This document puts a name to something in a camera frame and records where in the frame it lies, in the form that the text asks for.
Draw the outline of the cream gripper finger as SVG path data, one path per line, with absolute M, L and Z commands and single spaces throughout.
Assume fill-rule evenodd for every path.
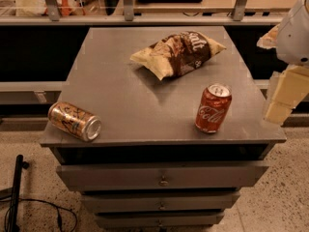
M 292 109 L 287 105 L 276 101 L 267 101 L 264 119 L 273 124 L 282 125 L 291 113 Z
M 289 65 L 279 75 L 279 81 L 272 96 L 274 102 L 286 107 L 296 108 L 309 94 L 309 69 Z

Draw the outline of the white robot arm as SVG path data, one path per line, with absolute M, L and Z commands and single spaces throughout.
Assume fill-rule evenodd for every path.
M 278 26 L 276 55 L 288 64 L 269 81 L 264 119 L 282 125 L 309 94 L 309 0 L 297 0 Z

